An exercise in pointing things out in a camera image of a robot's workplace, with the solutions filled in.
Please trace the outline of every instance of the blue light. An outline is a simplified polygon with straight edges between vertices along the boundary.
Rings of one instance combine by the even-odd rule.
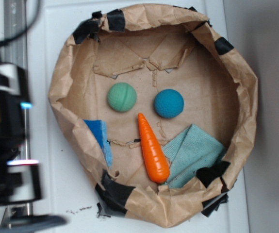
[[[29,103],[29,102],[22,102],[21,103],[21,108],[22,109],[31,109],[32,108],[32,104],[31,103]]]

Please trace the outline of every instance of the black tape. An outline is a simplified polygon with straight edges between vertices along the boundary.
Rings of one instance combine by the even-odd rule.
[[[209,25],[210,27],[212,27],[211,22],[210,22],[209,20],[207,20],[207,21],[205,21],[205,22],[202,22],[202,23],[198,24],[198,25],[194,28],[194,30],[196,30],[196,29],[202,27],[202,26],[205,25],[206,23],[208,23],[208,25]]]
[[[98,208],[97,218],[100,218],[100,217],[111,217],[111,215],[107,215],[106,214],[106,211],[102,208],[100,202],[97,203],[97,208]]]
[[[221,177],[225,173],[229,165],[229,162],[221,161],[212,167],[201,168],[196,171],[196,177],[207,188],[214,179]]]
[[[92,18],[101,18],[101,17],[102,17],[101,11],[96,11],[92,13]]]
[[[183,9],[187,9],[187,10],[191,10],[191,11],[197,12],[197,10],[193,6],[191,6],[190,8],[181,7],[181,6],[173,6],[173,7],[183,8]]]
[[[125,204],[135,187],[122,185],[113,181],[106,171],[103,173],[101,184],[105,190],[98,184],[95,187],[101,205],[101,208],[99,208],[100,214],[124,217],[127,212],[124,208]]]
[[[194,12],[197,12],[197,10],[196,10],[193,6],[191,6],[191,7],[189,8],[189,10],[194,11]]]
[[[98,32],[98,21],[96,20],[86,20],[82,22],[77,29],[73,32],[73,37],[75,39],[76,45],[82,43],[83,40],[87,38],[88,35]]]
[[[218,210],[220,204],[228,203],[229,197],[227,193],[222,193],[219,196],[207,200],[202,203],[204,210],[201,212],[204,216],[209,217],[214,210]]]
[[[92,33],[92,34],[90,34],[90,35],[89,35],[89,38],[91,38],[91,39],[93,39],[93,40],[95,40],[95,41],[97,41],[97,42],[100,41],[99,36],[98,36],[97,33]]]
[[[224,37],[221,37],[215,41],[215,48],[219,55],[224,55],[234,49],[234,46]]]
[[[107,14],[109,30],[116,32],[124,32],[125,18],[123,11],[116,9]]]

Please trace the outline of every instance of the blue sponge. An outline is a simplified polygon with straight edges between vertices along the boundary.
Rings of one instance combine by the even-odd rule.
[[[107,126],[106,122],[102,120],[83,120],[93,133],[97,140],[102,152],[104,153],[107,166],[110,168],[112,165],[112,153],[110,143],[107,140]]]
[[[161,91],[154,99],[154,109],[161,117],[173,118],[183,111],[182,95],[173,89]]]

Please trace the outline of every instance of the light blue cloth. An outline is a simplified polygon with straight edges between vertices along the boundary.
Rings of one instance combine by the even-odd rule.
[[[166,183],[170,188],[181,188],[202,167],[211,167],[225,155],[226,148],[196,125],[186,128],[162,150],[172,162]]]

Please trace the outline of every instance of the carrot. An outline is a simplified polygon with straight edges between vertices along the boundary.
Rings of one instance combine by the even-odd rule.
[[[138,126],[148,175],[153,182],[164,183],[169,177],[169,165],[152,128],[142,113],[138,114]]]

